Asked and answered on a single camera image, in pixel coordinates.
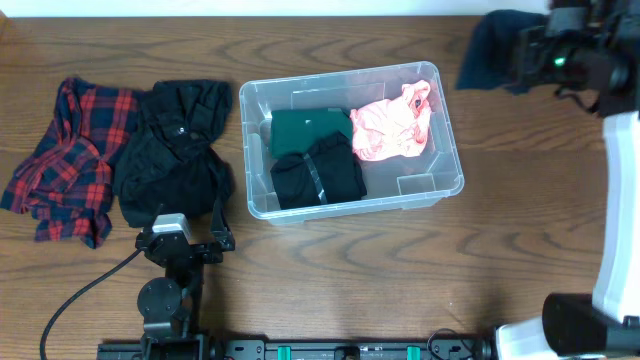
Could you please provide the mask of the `dark navy garment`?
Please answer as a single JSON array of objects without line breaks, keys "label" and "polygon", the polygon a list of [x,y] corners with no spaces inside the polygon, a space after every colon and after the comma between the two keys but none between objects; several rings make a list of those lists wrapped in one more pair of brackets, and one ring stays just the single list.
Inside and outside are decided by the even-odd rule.
[{"label": "dark navy garment", "polygon": [[546,16],[517,10],[495,10],[482,17],[473,30],[456,82],[457,90],[505,88],[525,94],[529,86],[517,84],[510,74],[512,51],[519,33],[546,24]]}]

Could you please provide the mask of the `dark green garment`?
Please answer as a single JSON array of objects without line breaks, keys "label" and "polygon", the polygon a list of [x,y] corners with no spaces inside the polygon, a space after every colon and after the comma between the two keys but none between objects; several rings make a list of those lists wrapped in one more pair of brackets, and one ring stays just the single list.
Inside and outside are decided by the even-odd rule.
[{"label": "dark green garment", "polygon": [[353,136],[352,121],[340,108],[275,110],[272,112],[269,149],[275,159],[304,153],[316,141],[335,132],[349,140]]}]

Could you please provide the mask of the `black garment with band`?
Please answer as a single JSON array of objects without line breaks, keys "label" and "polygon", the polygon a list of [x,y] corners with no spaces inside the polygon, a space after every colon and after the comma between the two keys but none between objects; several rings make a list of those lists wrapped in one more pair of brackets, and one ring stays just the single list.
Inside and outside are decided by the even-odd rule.
[{"label": "black garment with band", "polygon": [[280,158],[270,170],[282,210],[359,201],[367,188],[350,140],[335,132],[306,152]]}]

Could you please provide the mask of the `clear plastic storage bin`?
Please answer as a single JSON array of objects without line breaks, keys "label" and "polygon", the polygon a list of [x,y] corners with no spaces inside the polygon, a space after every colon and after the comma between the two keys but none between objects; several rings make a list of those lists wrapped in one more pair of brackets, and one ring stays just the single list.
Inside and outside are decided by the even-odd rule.
[{"label": "clear plastic storage bin", "polygon": [[[332,108],[350,111],[397,98],[404,84],[431,85],[428,142],[417,157],[393,157],[361,165],[366,196],[356,202],[283,210],[271,179],[269,145],[275,110]],[[247,205],[273,225],[368,212],[430,207],[459,194],[465,179],[438,68],[428,62],[249,81],[239,90]]]}]

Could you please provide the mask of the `pink garment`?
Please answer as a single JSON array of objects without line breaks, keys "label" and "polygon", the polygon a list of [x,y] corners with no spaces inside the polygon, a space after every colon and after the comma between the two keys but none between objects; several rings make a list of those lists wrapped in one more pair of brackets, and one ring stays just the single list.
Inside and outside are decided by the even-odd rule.
[{"label": "pink garment", "polygon": [[403,84],[402,94],[350,112],[352,149],[363,161],[391,157],[417,157],[428,142],[432,109],[428,101],[431,85],[424,80]]}]

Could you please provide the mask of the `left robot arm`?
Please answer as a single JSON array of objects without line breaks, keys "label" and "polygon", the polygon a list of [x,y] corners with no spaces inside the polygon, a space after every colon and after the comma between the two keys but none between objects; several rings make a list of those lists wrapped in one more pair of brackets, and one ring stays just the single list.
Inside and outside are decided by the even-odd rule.
[{"label": "left robot arm", "polygon": [[223,201],[213,205],[206,243],[191,243],[188,219],[182,213],[165,214],[158,207],[136,237],[135,246],[165,274],[140,290],[137,307],[143,317],[142,360],[222,359],[221,346],[199,328],[204,267],[223,261],[235,249],[235,239],[223,213]]}]

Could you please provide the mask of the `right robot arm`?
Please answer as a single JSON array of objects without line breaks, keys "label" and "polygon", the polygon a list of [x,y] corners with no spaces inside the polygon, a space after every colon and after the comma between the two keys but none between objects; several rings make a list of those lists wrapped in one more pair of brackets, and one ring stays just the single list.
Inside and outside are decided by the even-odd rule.
[{"label": "right robot arm", "polygon": [[499,359],[568,359],[639,353],[639,3],[555,1],[544,26],[522,31],[513,70],[557,98],[598,96],[608,195],[603,258],[589,294],[552,293],[538,318],[501,326]]}]

